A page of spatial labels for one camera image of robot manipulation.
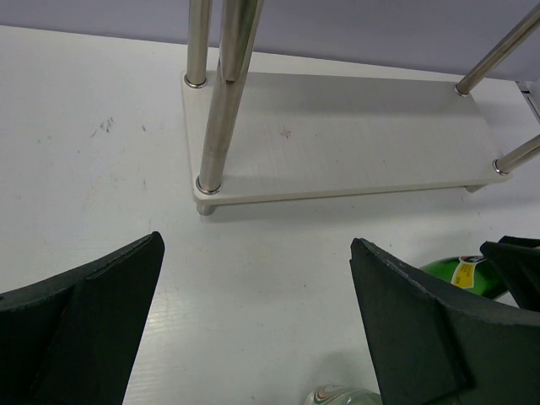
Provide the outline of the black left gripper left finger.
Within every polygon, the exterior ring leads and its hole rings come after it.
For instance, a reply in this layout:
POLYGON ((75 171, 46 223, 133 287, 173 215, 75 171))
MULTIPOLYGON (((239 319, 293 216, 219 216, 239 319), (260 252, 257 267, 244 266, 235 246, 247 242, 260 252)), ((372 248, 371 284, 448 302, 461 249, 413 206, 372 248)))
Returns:
POLYGON ((157 231, 1 294, 3 404, 121 404, 154 297, 157 231))

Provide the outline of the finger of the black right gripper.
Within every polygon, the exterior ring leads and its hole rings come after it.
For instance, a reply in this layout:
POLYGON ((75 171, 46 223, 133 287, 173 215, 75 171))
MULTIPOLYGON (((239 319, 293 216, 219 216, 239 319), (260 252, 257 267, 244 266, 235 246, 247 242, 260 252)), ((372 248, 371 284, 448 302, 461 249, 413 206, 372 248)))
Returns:
POLYGON ((518 306, 539 312, 539 239, 503 236, 480 246, 518 306))

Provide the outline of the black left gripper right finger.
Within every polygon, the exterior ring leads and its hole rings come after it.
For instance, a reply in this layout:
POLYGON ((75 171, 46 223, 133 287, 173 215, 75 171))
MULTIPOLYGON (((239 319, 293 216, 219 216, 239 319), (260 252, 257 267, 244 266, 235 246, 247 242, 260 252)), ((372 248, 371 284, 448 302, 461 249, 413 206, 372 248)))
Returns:
POLYGON ((385 404, 536 404, 539 312, 431 276, 365 239, 351 272, 385 404))

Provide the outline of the green glass bottle red label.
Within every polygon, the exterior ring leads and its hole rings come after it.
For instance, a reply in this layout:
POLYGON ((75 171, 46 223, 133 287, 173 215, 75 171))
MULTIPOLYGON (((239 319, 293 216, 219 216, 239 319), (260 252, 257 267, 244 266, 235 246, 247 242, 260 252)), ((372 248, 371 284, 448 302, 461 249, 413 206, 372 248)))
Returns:
POLYGON ((484 256, 454 256, 420 268, 427 274, 472 294, 495 300, 508 289, 484 256))

